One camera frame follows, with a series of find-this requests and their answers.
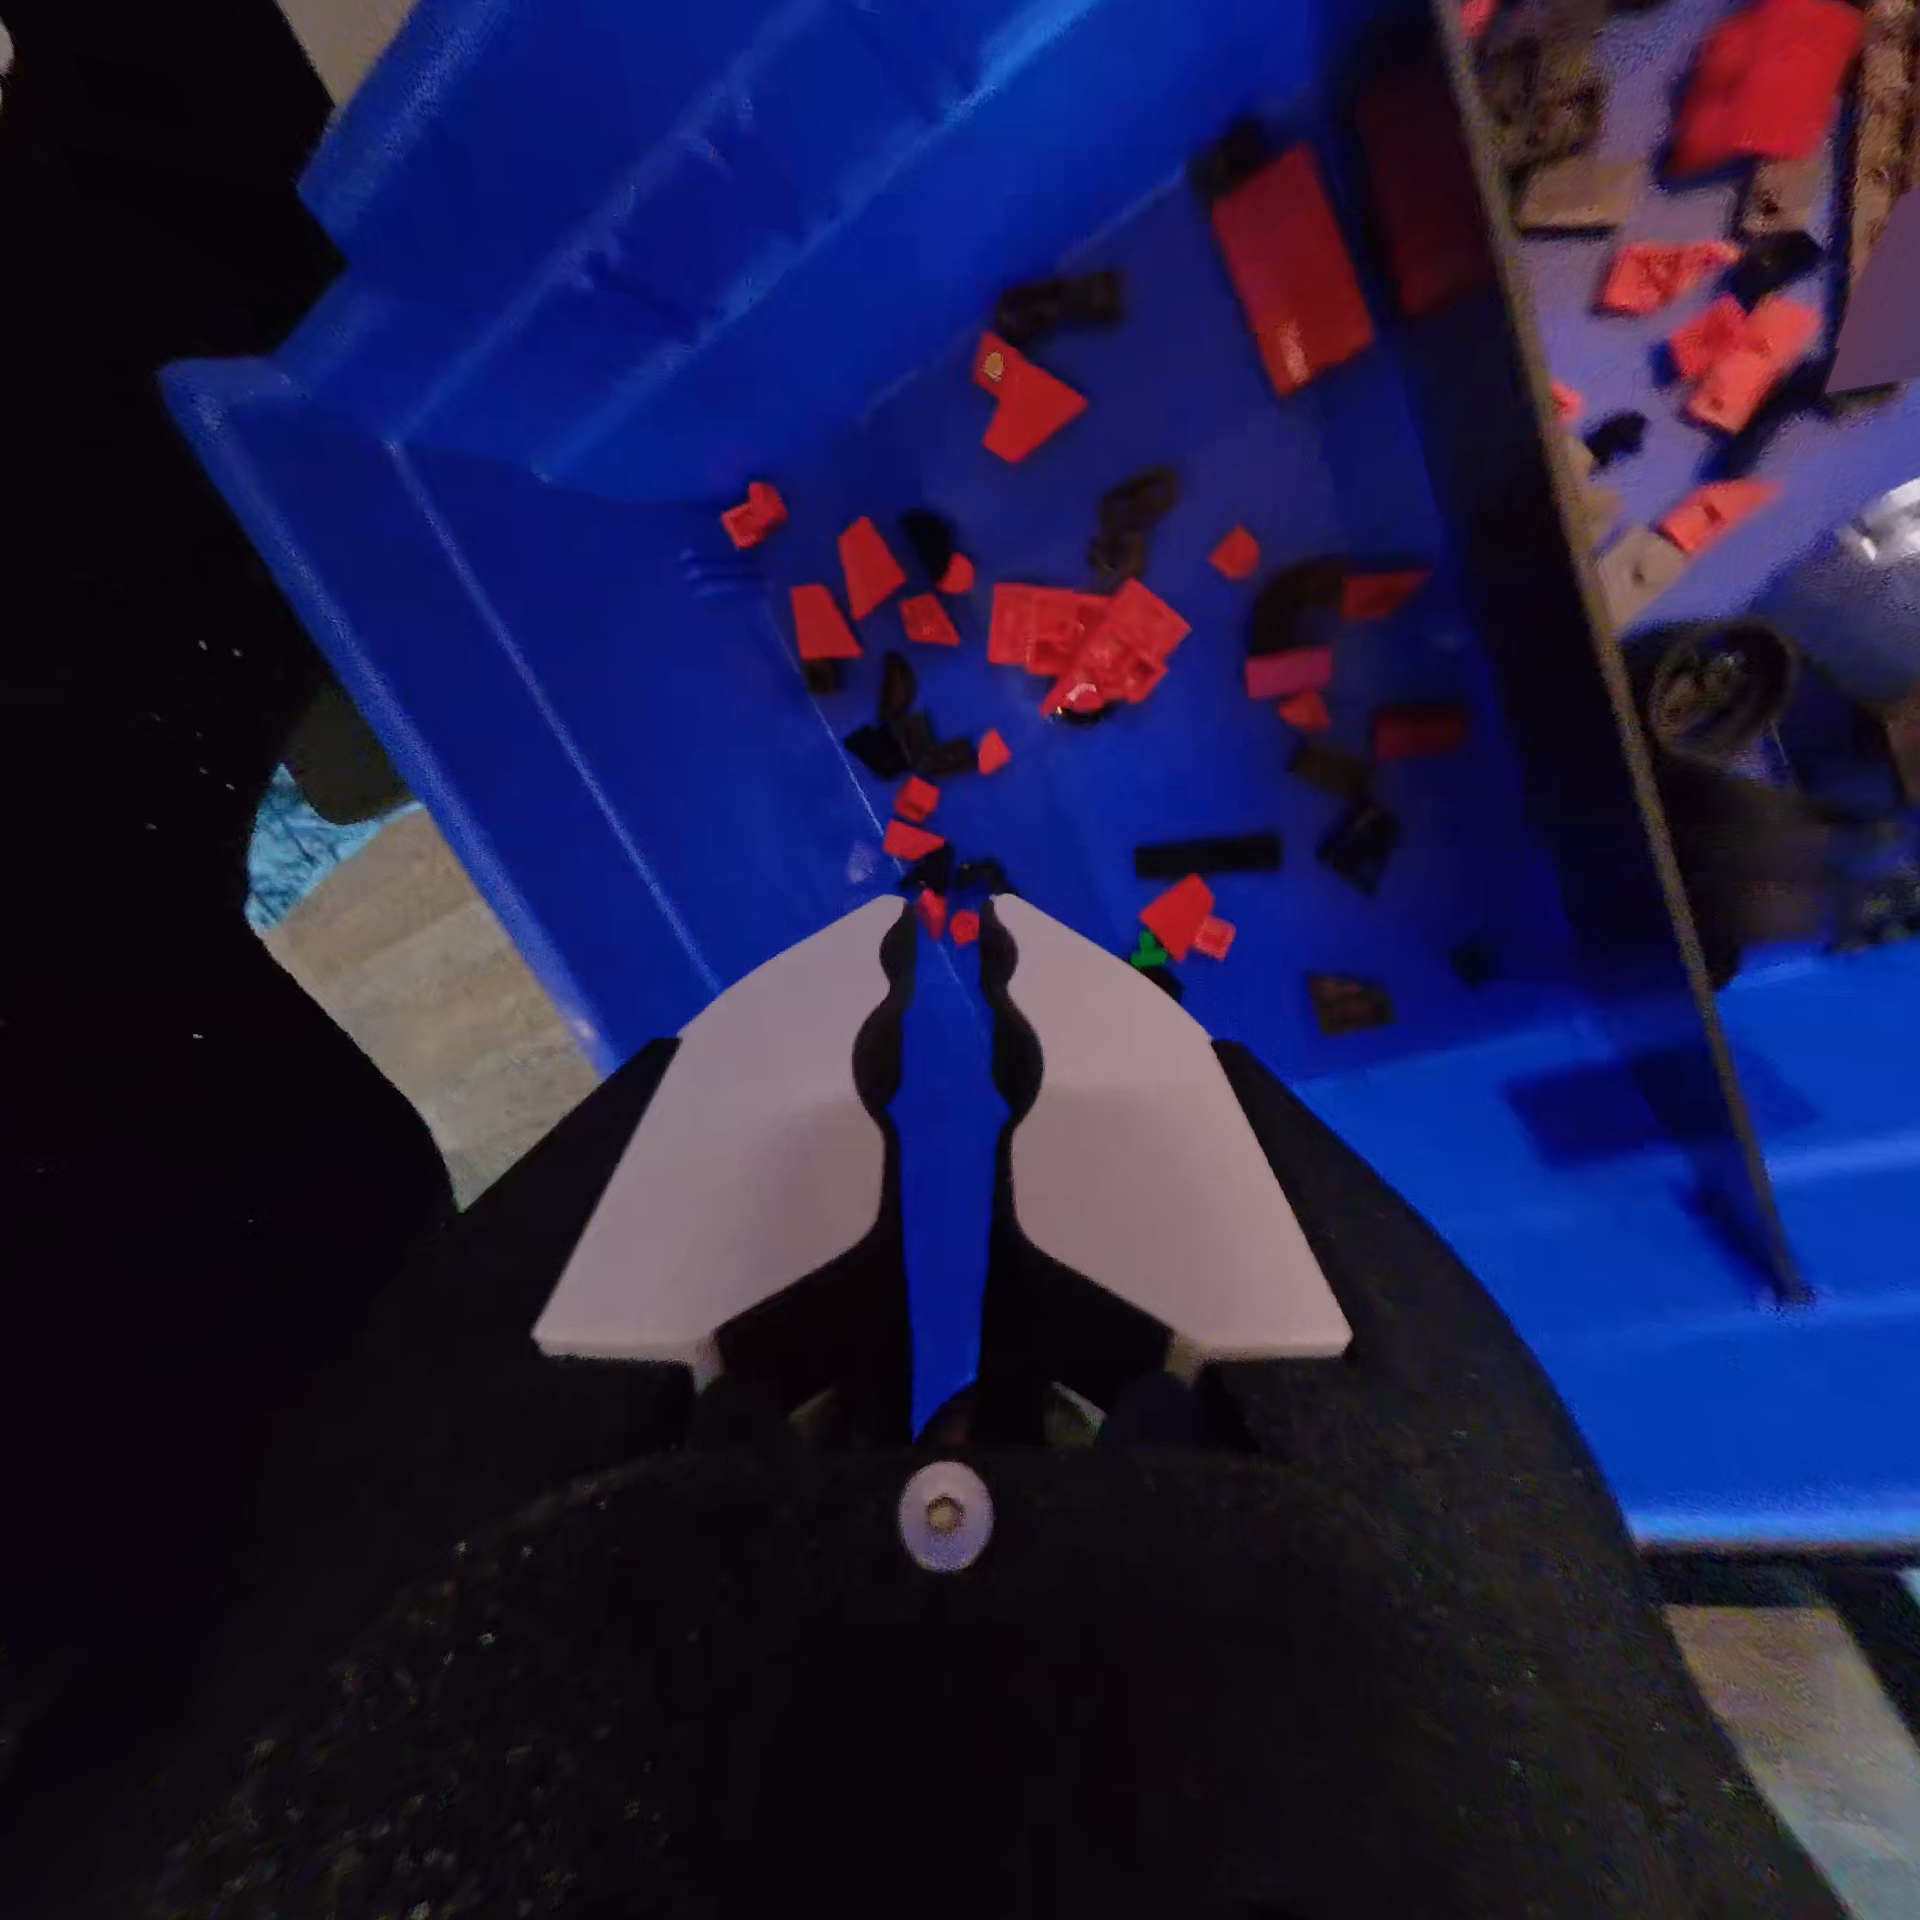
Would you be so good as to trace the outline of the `pile of lego bricks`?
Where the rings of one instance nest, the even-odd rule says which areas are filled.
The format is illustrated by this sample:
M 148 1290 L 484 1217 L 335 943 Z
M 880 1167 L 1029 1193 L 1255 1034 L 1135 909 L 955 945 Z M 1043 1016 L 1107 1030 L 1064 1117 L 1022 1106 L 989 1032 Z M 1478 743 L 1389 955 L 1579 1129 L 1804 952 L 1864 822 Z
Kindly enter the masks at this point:
M 1916 5 L 1468 5 L 1461 30 L 1622 655 L 1773 623 L 1763 594 L 1916 480 Z M 1862 709 L 1801 658 L 1734 767 L 1651 747 L 1716 989 L 1916 939 L 1916 699 Z
M 1233 122 L 883 415 L 888 515 L 752 482 L 783 634 L 878 814 L 854 878 L 979 952 L 1020 896 L 1288 1047 L 1451 1039 L 1519 976 L 1507 779 L 1336 174 Z

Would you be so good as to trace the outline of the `black lego wheel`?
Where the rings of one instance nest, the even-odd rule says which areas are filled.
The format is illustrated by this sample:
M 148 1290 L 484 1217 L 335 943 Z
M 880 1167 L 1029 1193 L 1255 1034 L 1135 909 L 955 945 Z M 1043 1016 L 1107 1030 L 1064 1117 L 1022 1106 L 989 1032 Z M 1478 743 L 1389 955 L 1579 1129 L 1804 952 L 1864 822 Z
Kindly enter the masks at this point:
M 1758 617 L 1680 622 L 1622 651 L 1641 728 L 1668 759 L 1729 769 L 1784 720 L 1799 646 Z

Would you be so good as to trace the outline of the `blue plastic bin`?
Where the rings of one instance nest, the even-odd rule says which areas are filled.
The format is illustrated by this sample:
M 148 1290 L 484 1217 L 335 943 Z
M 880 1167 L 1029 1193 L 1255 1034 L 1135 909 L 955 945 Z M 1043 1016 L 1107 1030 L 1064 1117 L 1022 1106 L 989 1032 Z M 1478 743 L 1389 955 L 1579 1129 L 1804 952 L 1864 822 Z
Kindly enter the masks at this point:
M 1288 1047 L 1517 1320 L 1668 1546 L 1916 1546 L 1916 939 L 1744 965 L 1718 1018 L 1812 1303 L 1763 1298 L 1572 974 L 1432 490 L 1431 322 L 1492 283 L 1409 5 L 417 5 L 300 193 L 287 345 L 163 389 L 225 504 L 590 1053 L 619 1064 L 870 896 L 878 814 L 783 634 L 752 482 L 888 515 L 880 415 L 1087 270 L 1239 121 L 1336 174 L 1451 538 L 1507 779 L 1519 976 L 1451 1039 Z M 920 928 L 927 1407 L 975 1366 L 996 1131 L 975 955 Z

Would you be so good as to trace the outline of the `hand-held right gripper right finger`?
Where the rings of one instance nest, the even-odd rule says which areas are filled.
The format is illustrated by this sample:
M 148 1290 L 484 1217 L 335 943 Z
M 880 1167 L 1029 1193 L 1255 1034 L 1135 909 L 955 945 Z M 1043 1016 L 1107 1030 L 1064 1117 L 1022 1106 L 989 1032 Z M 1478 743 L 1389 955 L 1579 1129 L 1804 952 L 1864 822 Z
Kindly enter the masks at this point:
M 1205 1026 L 1020 896 L 980 920 L 998 1134 L 980 1379 L 1087 1403 L 1352 1328 Z

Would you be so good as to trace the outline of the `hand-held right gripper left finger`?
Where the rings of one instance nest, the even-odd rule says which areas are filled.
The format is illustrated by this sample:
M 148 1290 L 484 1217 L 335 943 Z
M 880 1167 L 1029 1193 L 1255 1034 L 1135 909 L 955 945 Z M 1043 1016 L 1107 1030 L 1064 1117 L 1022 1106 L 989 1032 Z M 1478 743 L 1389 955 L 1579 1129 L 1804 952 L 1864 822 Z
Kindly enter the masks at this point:
M 916 951 L 904 903 L 875 897 L 680 1027 L 539 1309 L 542 1355 L 910 1401 L 888 1106 Z

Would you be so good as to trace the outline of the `silver metal cylinder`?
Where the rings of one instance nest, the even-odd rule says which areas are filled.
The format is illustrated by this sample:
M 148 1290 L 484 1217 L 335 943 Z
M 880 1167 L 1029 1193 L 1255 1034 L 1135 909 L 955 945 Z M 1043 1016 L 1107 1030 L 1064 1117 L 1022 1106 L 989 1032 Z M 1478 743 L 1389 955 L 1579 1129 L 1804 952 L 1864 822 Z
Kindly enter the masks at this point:
M 1773 582 L 1763 611 L 1857 705 L 1889 712 L 1917 688 L 1917 480 L 1830 528 Z

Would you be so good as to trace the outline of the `grey bin divider panel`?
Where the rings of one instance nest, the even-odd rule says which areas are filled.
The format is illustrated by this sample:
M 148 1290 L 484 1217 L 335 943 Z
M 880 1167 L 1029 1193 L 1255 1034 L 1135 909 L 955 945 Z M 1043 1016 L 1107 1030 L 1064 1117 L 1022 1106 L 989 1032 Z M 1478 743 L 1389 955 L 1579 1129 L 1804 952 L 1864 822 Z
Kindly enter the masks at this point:
M 1597 563 L 1576 526 L 1548 362 L 1492 136 L 1449 5 L 1409 5 L 1417 71 L 1437 85 L 1451 187 L 1492 283 L 1431 322 L 1419 394 L 1431 482 L 1463 534 L 1526 819 L 1550 856 L 1572 974 L 1694 1199 L 1777 1307 L 1812 1303 L 1696 935 L 1685 878 Z

